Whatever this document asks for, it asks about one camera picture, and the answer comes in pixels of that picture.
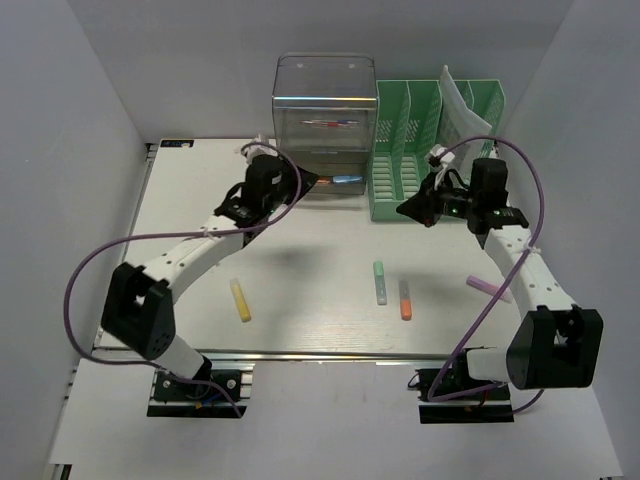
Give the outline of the blue highlighter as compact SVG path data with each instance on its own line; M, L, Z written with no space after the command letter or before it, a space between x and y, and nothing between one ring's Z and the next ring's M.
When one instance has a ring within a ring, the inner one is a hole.
M340 175L332 177L332 183L337 185L361 184L363 182L364 177L358 175Z

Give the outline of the orange grey highlighter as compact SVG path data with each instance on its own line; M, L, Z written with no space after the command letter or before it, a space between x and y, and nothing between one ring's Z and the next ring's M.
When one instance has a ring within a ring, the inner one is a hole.
M408 321L412 319L413 315L409 284L408 281L404 279L401 279L398 284L401 319Z

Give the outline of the yellow highlighter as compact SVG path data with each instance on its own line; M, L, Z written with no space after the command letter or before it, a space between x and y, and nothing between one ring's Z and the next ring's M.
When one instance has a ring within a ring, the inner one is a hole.
M251 312L246 301L244 292L237 278L230 281L231 293L242 322L248 322L252 319Z

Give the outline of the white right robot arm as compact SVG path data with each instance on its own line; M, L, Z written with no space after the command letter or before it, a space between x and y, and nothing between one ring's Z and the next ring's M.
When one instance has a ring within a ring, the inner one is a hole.
M578 306L535 251L527 219L508 204L505 162L477 159L468 185L455 186L458 177L455 170L429 173L396 211L426 227L443 216L464 220L508 281L522 320L507 347L464 348L456 354L446 376L453 390L472 399L498 383L519 390L590 386L603 320L596 310Z

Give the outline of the mesh document pouch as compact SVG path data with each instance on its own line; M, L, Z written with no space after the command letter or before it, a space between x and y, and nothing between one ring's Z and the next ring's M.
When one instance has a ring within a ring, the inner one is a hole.
M443 66L439 79L442 110L438 142L444 147L477 135L488 135L491 126L473 111L475 97L467 80L454 80L449 67Z

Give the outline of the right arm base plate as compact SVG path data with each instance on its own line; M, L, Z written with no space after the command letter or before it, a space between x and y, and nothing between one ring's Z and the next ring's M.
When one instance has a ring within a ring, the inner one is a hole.
M409 379L407 389L418 395L419 420L423 425L473 425L492 423L512 423L514 414L511 395L506 386L492 390L483 390L471 395L461 396L458 391L488 385L477 382L475 385L460 385L454 374L448 372L435 391L436 396L456 394L456 397L444 402L431 402L427 398L428 390L436 379L438 369L419 369Z

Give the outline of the green cap highlighter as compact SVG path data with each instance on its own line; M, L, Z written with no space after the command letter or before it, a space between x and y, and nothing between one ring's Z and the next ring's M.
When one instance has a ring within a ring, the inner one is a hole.
M387 304L387 290L384 266L381 261L375 261L373 263L374 284L376 293L376 302L379 306Z

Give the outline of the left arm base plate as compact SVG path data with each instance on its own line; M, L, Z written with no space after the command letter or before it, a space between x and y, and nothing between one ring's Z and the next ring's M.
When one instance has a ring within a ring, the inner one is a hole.
M236 361L214 362L210 381L233 400L240 416L216 388L173 380L156 370L151 385L147 416L151 418L238 419L251 396L254 365Z

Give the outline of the clear drawer storage box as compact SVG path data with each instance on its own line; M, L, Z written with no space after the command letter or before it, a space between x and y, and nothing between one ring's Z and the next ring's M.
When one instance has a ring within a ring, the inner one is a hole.
M319 176L314 193L365 193L377 117L371 57L290 52L278 59L272 90L275 139L297 166Z

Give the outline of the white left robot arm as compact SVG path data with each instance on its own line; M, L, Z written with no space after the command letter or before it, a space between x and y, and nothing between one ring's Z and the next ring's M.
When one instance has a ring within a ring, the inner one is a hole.
M260 154L201 226L159 257L124 262L111 278L102 329L144 360L177 376L177 387L199 399L211 387L211 362L176 333L174 304L202 275L259 236L280 206L291 206L318 176L278 155Z

